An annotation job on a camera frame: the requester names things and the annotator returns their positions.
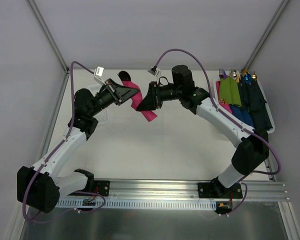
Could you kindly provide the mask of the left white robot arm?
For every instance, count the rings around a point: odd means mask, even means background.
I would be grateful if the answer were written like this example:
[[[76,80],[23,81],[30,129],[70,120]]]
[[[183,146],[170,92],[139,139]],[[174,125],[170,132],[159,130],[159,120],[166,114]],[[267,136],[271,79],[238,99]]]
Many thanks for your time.
[[[94,191],[94,174],[76,169],[66,177],[59,173],[76,149],[95,132],[98,120],[95,115],[109,107],[125,103],[140,91],[108,79],[100,92],[92,94],[81,88],[72,96],[72,117],[65,134],[33,166],[23,166],[17,172],[17,200],[43,213],[51,212],[60,198],[79,192],[89,195]]]

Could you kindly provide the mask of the purple metallic spoon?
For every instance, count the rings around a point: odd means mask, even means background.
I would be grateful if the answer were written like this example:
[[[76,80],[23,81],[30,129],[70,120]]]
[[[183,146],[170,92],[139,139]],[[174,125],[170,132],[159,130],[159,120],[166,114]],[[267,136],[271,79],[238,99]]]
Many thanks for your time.
[[[120,80],[122,82],[130,82],[131,81],[130,74],[126,71],[123,71],[123,70],[118,73],[118,77],[120,78]]]

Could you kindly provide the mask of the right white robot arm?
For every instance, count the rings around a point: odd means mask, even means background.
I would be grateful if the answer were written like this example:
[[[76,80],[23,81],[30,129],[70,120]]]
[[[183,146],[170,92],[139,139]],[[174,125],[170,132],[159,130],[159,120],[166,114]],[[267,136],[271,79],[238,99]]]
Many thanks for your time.
[[[232,187],[251,174],[269,157],[268,133],[234,120],[228,111],[214,105],[214,98],[197,87],[191,70],[186,65],[174,66],[172,83],[161,86],[152,81],[148,92],[137,107],[138,112],[160,109],[165,101],[179,100],[181,105],[219,129],[236,148],[229,166],[206,187],[208,198],[226,198]]]

